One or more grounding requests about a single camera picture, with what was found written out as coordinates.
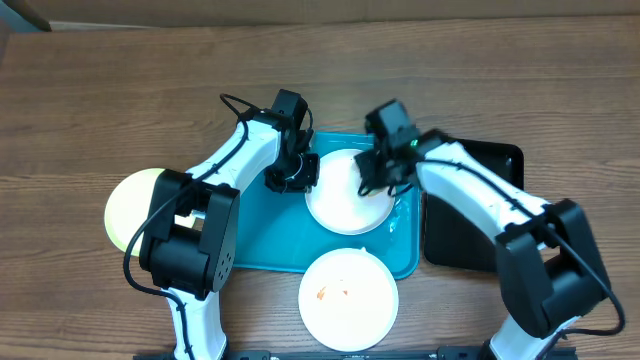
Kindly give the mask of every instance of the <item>black tray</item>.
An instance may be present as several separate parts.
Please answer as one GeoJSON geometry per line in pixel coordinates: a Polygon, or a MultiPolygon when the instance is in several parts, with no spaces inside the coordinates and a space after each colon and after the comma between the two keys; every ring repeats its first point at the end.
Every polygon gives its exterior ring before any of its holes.
{"type": "MultiPolygon", "coordinates": [[[[458,141],[479,163],[524,190],[524,155],[511,144],[458,141]]],[[[437,197],[426,196],[423,206],[424,257],[437,265],[496,271],[491,241],[457,210],[437,197]]]]}

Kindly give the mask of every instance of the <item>white bowl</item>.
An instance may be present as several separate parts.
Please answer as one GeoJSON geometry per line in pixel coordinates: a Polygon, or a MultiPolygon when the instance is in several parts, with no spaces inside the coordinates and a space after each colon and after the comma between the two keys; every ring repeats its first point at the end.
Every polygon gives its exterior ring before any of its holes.
{"type": "Polygon", "coordinates": [[[338,249],[311,264],[300,283],[298,306],[320,343],[337,351],[361,351],[391,330],[398,288],[375,256],[364,249],[338,249]]]}
{"type": "Polygon", "coordinates": [[[343,235],[358,235],[384,222],[394,199],[384,189],[358,196],[361,177],[354,156],[357,149],[331,152],[320,159],[318,184],[305,195],[311,216],[325,228],[343,235]]]}

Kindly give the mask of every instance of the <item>wire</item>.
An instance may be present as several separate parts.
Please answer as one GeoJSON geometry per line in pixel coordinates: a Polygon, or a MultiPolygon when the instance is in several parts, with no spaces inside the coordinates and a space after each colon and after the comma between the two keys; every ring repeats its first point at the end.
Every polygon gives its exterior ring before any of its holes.
{"type": "MultiPolygon", "coordinates": [[[[250,108],[257,109],[257,107],[255,105],[252,105],[251,103],[249,103],[247,101],[244,101],[242,99],[238,99],[235,96],[231,96],[231,95],[227,95],[227,94],[220,94],[220,99],[222,100],[222,102],[225,105],[227,105],[227,107],[229,107],[229,109],[231,109],[231,111],[233,111],[234,114],[236,114],[238,116],[238,119],[240,119],[240,115],[241,115],[240,112],[233,105],[231,105],[226,100],[226,98],[229,98],[229,99],[237,101],[237,102],[239,102],[241,104],[247,105],[250,108]]],[[[151,214],[142,223],[142,225],[140,225],[138,230],[135,232],[135,234],[131,238],[131,241],[129,241],[129,245],[127,246],[127,250],[124,253],[124,260],[123,260],[123,264],[122,264],[123,270],[124,270],[124,277],[127,279],[127,282],[129,283],[129,285],[131,285],[132,288],[134,288],[134,289],[136,289],[138,291],[141,291],[143,293],[146,293],[146,294],[166,297],[168,299],[171,299],[173,302],[175,302],[177,304],[177,308],[176,309],[180,312],[180,319],[181,319],[181,323],[182,323],[182,338],[184,340],[185,352],[189,355],[189,359],[191,359],[191,360],[195,360],[195,356],[193,355],[193,349],[192,349],[191,343],[189,342],[189,333],[187,332],[187,316],[186,316],[186,311],[185,311],[185,304],[182,303],[180,298],[178,298],[174,294],[171,294],[171,293],[168,293],[168,292],[164,292],[164,291],[161,291],[161,290],[158,290],[158,289],[149,288],[149,287],[146,287],[146,286],[143,286],[143,285],[140,285],[139,283],[137,283],[133,279],[133,277],[131,276],[131,269],[129,269],[129,263],[131,262],[131,252],[133,251],[133,248],[135,247],[135,244],[136,244],[138,238],[140,238],[140,235],[142,235],[142,233],[147,228],[147,226],[149,226],[149,224],[156,217],[158,217],[158,215],[162,211],[164,211],[164,209],[166,209],[174,201],[178,200],[187,191],[191,190],[196,184],[202,182],[202,180],[208,178],[209,176],[213,175],[218,170],[220,170],[220,168],[226,162],[228,162],[240,150],[240,148],[242,148],[244,143],[249,138],[249,126],[247,125],[246,121],[241,121],[241,122],[242,122],[242,126],[244,128],[244,133],[242,134],[242,138],[240,139],[240,142],[227,155],[225,155],[218,163],[212,165],[211,168],[209,170],[207,170],[204,174],[202,174],[202,175],[198,176],[197,178],[193,179],[191,181],[191,183],[189,183],[187,186],[185,186],[182,189],[180,189],[180,191],[176,192],[171,198],[169,198],[169,200],[167,200],[164,204],[162,204],[158,208],[158,210],[156,210],[153,214],[151,214]]]]}
{"type": "MultiPolygon", "coordinates": [[[[425,160],[421,160],[419,161],[420,163],[431,163],[431,164],[440,164],[440,165],[446,165],[446,166],[451,166],[451,167],[455,167],[457,169],[461,169],[464,170],[468,173],[471,173],[472,175],[476,176],[478,179],[480,179],[482,182],[484,182],[487,186],[489,186],[492,190],[494,190],[496,193],[498,193],[498,195],[500,195],[502,198],[505,199],[505,201],[509,202],[511,205],[513,205],[514,208],[516,208],[518,211],[520,211],[521,213],[525,214],[526,216],[528,216],[529,218],[534,218],[535,215],[533,213],[531,213],[527,208],[525,208],[522,204],[520,204],[520,202],[514,198],[512,198],[511,196],[509,196],[509,194],[507,194],[504,190],[502,190],[498,185],[496,185],[493,181],[489,180],[489,178],[487,178],[484,174],[478,172],[475,169],[472,169],[462,163],[456,163],[453,161],[447,161],[447,160],[439,160],[439,159],[425,159],[425,160]]],[[[607,297],[609,297],[609,299],[611,300],[611,303],[613,304],[613,306],[616,309],[616,312],[618,313],[618,324],[612,328],[612,329],[606,329],[606,330],[596,330],[596,329],[563,329],[558,331],[549,341],[549,343],[547,343],[547,345],[543,348],[542,352],[536,357],[536,360],[543,360],[547,357],[547,355],[549,354],[549,352],[551,351],[551,349],[556,345],[556,343],[558,342],[558,340],[560,338],[566,338],[567,335],[569,334],[583,334],[583,335],[593,335],[593,336],[613,336],[613,335],[617,335],[619,333],[622,332],[622,330],[624,329],[625,325],[626,325],[626,317],[624,314],[624,309],[622,308],[622,304],[620,303],[620,300],[618,299],[618,297],[614,294],[614,292],[604,283],[604,281],[600,278],[600,276],[598,276],[598,274],[596,274],[595,270],[593,270],[593,268],[587,264],[584,259],[582,259],[582,257],[575,251],[573,250],[573,248],[567,244],[566,241],[564,241],[564,239],[562,237],[560,237],[560,235],[558,235],[555,231],[551,230],[550,228],[543,226],[541,227],[543,229],[543,231],[545,231],[547,234],[549,234],[555,241],[557,241],[557,243],[560,245],[560,247],[562,247],[568,254],[569,256],[571,256],[571,258],[577,262],[582,268],[584,268],[589,275],[598,283],[598,285],[600,286],[600,288],[602,288],[602,291],[607,295],[607,297]]]]}
{"type": "Polygon", "coordinates": [[[229,100],[227,99],[231,99],[233,101],[237,101],[242,105],[246,105],[248,107],[250,107],[251,109],[254,110],[259,110],[260,108],[258,108],[257,106],[253,105],[252,103],[246,101],[246,100],[242,100],[238,97],[235,97],[233,95],[229,95],[229,94],[220,94],[220,100],[222,100],[222,102],[227,105],[227,107],[229,109],[231,109],[231,111],[233,111],[234,114],[236,114],[237,117],[240,117],[240,111],[238,111],[238,109],[236,109],[233,105],[231,105],[231,103],[229,102],[229,100]]]}
{"type": "Polygon", "coordinates": [[[307,107],[307,112],[309,113],[309,130],[313,129],[313,113],[311,109],[307,107]]]}
{"type": "Polygon", "coordinates": [[[413,184],[409,184],[409,185],[405,186],[400,191],[396,190],[396,193],[392,194],[393,193],[393,189],[395,189],[395,188],[396,188],[396,186],[394,186],[394,185],[389,186],[389,189],[387,190],[387,196],[398,197],[400,195],[404,195],[404,194],[408,193],[409,190],[413,189],[413,184]]]}

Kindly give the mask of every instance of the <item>paper plate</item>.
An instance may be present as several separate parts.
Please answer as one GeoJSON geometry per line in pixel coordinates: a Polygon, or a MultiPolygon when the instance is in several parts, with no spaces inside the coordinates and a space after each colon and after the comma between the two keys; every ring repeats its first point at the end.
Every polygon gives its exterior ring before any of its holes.
{"type": "Polygon", "coordinates": [[[319,257],[300,283],[302,321],[323,345],[345,352],[382,340],[398,314],[398,289],[384,264],[365,249],[319,257]]]}
{"type": "MultiPolygon", "coordinates": [[[[122,180],[113,190],[104,210],[104,227],[111,242],[118,249],[125,251],[131,237],[140,225],[147,219],[151,197],[156,179],[164,169],[146,169],[129,175],[122,180]]],[[[175,223],[192,227],[196,218],[194,216],[176,216],[175,223]]],[[[131,254],[138,256],[142,237],[138,238],[131,254]]]]}
{"type": "Polygon", "coordinates": [[[320,159],[318,185],[306,194],[311,216],[325,228],[343,235],[373,230],[391,213],[394,199],[384,189],[358,196],[361,177],[354,156],[358,149],[342,149],[320,159]]]}

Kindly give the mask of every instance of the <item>black bracket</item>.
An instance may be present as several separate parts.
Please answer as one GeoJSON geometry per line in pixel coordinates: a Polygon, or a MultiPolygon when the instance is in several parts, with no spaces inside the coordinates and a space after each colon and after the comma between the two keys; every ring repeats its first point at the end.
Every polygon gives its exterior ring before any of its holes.
{"type": "Polygon", "coordinates": [[[560,248],[543,261],[538,245],[558,246],[556,233],[610,286],[600,252],[584,212],[565,199],[521,225],[508,225],[496,237],[500,291],[509,314],[529,335],[545,338],[562,323],[589,313],[606,299],[599,284],[560,248]]]}
{"type": "MultiPolygon", "coordinates": [[[[191,175],[165,170],[156,180],[149,215],[191,184],[191,175]]],[[[174,287],[203,300],[229,277],[235,258],[240,191],[229,185],[199,183],[167,206],[147,227],[140,248],[140,267],[153,284],[174,287]],[[174,224],[175,215],[192,210],[207,214],[202,231],[174,224]]]]}
{"type": "Polygon", "coordinates": [[[280,132],[278,158],[264,172],[271,191],[309,192],[318,183],[320,157],[307,153],[313,130],[300,129],[307,109],[300,94],[280,89],[271,109],[253,114],[253,120],[280,132]]]}

